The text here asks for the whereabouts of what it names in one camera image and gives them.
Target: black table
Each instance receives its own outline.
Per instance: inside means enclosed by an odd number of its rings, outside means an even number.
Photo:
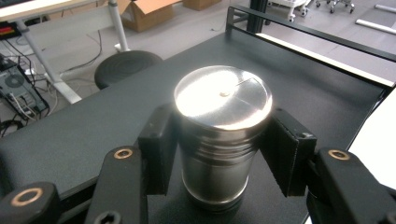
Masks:
[[[70,105],[0,141],[1,190],[36,182],[63,193],[99,174],[107,152],[131,145],[150,113],[173,101],[177,83],[209,65],[261,77],[275,105],[318,137],[318,147],[347,149],[387,87],[349,76],[233,28]],[[300,223],[304,198],[285,198],[260,152],[239,209],[210,215],[188,202],[175,158],[167,196],[148,196],[150,223]]]

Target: brass ring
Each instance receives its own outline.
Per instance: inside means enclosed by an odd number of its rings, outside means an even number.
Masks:
[[[29,200],[26,201],[21,201],[21,197],[27,193],[31,193],[34,192],[35,196]],[[24,191],[22,191],[21,193],[17,194],[17,196],[15,196],[12,201],[11,201],[11,205],[15,206],[15,207],[22,207],[25,206],[26,204],[32,203],[34,201],[36,201],[37,199],[39,199],[41,197],[41,195],[43,195],[43,189],[41,188],[33,188],[33,189],[26,189]]]
[[[129,148],[123,148],[123,149],[116,151],[116,153],[114,153],[114,158],[116,158],[118,160],[122,160],[122,159],[132,156],[133,153],[134,152]]]
[[[344,151],[337,149],[329,150],[329,155],[340,161],[348,161],[350,159],[350,156],[348,154],[346,154]]]

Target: round stool seat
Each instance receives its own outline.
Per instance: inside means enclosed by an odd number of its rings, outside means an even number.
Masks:
[[[163,60],[150,52],[124,51],[102,61],[95,71],[95,84],[102,90]]]

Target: silver can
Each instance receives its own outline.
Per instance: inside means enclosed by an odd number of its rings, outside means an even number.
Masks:
[[[271,92],[249,72],[209,66],[180,80],[175,101],[187,192],[210,211],[233,206],[248,184],[255,139],[271,111]]]

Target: shiny metal lid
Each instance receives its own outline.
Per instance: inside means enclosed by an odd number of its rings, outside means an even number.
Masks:
[[[175,89],[178,111],[207,128],[243,130],[270,113],[272,94],[257,76],[231,66],[209,66],[183,77]]]

